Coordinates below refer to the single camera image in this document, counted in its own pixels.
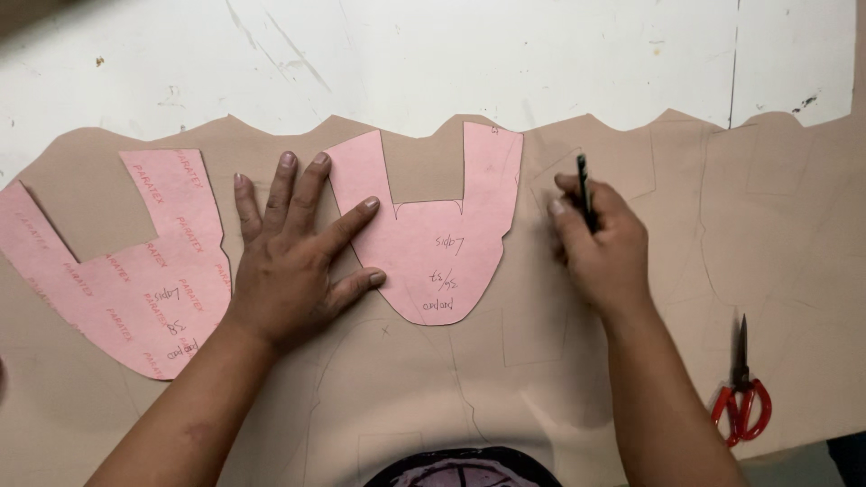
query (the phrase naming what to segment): finger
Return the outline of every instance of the finger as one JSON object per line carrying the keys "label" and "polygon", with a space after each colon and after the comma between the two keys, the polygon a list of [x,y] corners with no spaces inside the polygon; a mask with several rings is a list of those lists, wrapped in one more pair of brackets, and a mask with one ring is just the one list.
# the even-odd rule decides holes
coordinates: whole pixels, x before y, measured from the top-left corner
{"label": "finger", "polygon": [[280,156],[280,164],[276,167],[274,182],[271,183],[271,191],[268,195],[268,204],[265,207],[265,216],[262,219],[262,231],[264,232],[280,233],[282,226],[286,223],[286,210],[288,209],[288,199],[292,196],[297,160],[294,154],[289,151]]}
{"label": "finger", "polygon": [[385,279],[385,272],[375,267],[366,267],[351,273],[331,286],[327,299],[328,309],[333,315],[339,314],[365,292],[385,283]]}
{"label": "finger", "polygon": [[255,205],[253,182],[239,172],[235,173],[235,206],[237,216],[241,219],[243,242],[249,244],[262,233],[262,218]]}
{"label": "finger", "polygon": [[298,190],[288,204],[284,231],[289,235],[306,235],[313,230],[316,206],[330,171],[331,157],[326,153],[319,153],[304,170]]}
{"label": "finger", "polygon": [[553,244],[550,248],[551,255],[553,256],[553,260],[558,263],[568,263],[568,254],[565,253],[565,247],[562,245],[562,242],[557,238],[553,241]]}
{"label": "finger", "polygon": [[577,174],[563,174],[559,172],[556,176],[553,176],[553,182],[564,192],[582,196],[580,192],[580,176]]}
{"label": "finger", "polygon": [[554,199],[547,210],[567,254],[579,253],[581,249],[596,244],[583,216],[569,202],[563,198]]}
{"label": "finger", "polygon": [[[562,191],[582,197],[579,175],[560,173],[553,177],[553,182]],[[618,218],[631,214],[629,205],[611,185],[590,179],[586,182],[586,188],[590,192],[592,210],[598,215],[601,229],[608,228],[609,224]]]}
{"label": "finger", "polygon": [[378,198],[370,196],[358,203],[347,214],[327,227],[318,237],[319,248],[330,259],[337,255],[352,237],[358,234],[373,217],[379,208]]}
{"label": "finger", "polygon": [[588,186],[592,195],[592,210],[598,215],[598,226],[601,229],[610,228],[616,221],[633,218],[629,204],[607,183],[590,181]]}

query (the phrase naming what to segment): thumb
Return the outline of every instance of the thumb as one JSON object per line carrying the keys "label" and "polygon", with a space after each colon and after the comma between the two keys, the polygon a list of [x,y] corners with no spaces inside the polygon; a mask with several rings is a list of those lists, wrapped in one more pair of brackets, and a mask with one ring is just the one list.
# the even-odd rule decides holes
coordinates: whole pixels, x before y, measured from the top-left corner
{"label": "thumb", "polygon": [[553,228],[562,240],[565,252],[574,256],[581,249],[595,245],[584,217],[570,203],[562,198],[554,199],[547,206]]}
{"label": "thumb", "polygon": [[381,269],[365,267],[352,272],[337,281],[328,292],[328,307],[333,315],[338,315],[356,302],[368,290],[381,286],[387,276]]}

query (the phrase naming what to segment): hand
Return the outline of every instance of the hand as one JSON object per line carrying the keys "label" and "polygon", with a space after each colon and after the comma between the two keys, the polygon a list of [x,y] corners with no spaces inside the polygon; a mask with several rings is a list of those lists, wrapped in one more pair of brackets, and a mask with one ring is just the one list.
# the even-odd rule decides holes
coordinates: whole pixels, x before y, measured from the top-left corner
{"label": "hand", "polygon": [[[581,196],[578,176],[557,174],[554,181],[564,192]],[[594,234],[569,198],[548,205],[572,280],[606,322],[654,310],[646,227],[609,185],[590,181],[589,190],[598,215]]]}
{"label": "hand", "polygon": [[376,268],[335,283],[328,277],[331,260],[376,215],[378,199],[369,197],[316,235],[313,221],[331,158],[319,153],[292,195],[297,166],[293,153],[282,154],[264,217],[253,198],[253,183],[235,175],[243,256],[222,325],[239,327],[281,351],[299,346],[368,289],[385,282],[385,273]]}

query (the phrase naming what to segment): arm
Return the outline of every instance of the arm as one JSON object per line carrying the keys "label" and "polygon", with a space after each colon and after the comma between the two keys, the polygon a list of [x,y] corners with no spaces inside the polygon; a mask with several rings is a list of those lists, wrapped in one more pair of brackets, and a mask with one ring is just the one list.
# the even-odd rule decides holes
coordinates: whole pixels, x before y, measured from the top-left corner
{"label": "arm", "polygon": [[220,325],[87,482],[213,485],[271,367],[385,281],[361,269],[331,283],[331,259],[376,214],[368,198],[319,235],[313,218],[331,169],[322,153],[292,196],[297,160],[283,153],[260,217],[252,182],[235,176],[243,257]]}
{"label": "arm", "polygon": [[[557,175],[566,192],[576,176]],[[561,198],[549,211],[578,290],[609,344],[617,444],[631,485],[746,485],[650,297],[647,231],[613,188],[590,183],[599,230]]]}

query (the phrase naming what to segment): pink paper pattern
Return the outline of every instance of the pink paper pattern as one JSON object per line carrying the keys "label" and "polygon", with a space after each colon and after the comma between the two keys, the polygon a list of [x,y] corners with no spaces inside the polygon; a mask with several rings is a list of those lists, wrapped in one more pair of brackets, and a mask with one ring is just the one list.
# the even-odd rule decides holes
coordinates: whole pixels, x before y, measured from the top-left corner
{"label": "pink paper pattern", "polygon": [[481,299],[511,228],[523,134],[463,122],[463,200],[393,204],[380,131],[327,149],[341,214],[370,195],[382,207],[352,240],[364,266],[388,274],[379,291],[420,325],[462,320]]}
{"label": "pink paper pattern", "polygon": [[174,379],[231,298],[223,227],[198,150],[120,157],[158,238],[78,263],[17,181],[0,192],[0,250],[97,347],[147,377]]}

